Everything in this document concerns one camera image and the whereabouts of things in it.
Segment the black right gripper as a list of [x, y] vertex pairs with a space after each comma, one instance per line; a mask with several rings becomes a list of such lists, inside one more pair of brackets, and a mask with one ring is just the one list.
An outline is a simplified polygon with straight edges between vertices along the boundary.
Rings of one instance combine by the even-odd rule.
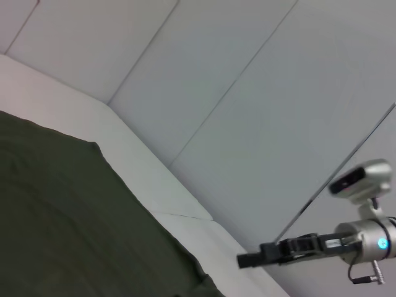
[[260, 252], [239, 254], [236, 260], [240, 269], [246, 269], [276, 263], [286, 265], [326, 257], [344, 257], [349, 254], [355, 256], [361, 250], [361, 240], [351, 233], [311, 233], [277, 243], [263, 243]]

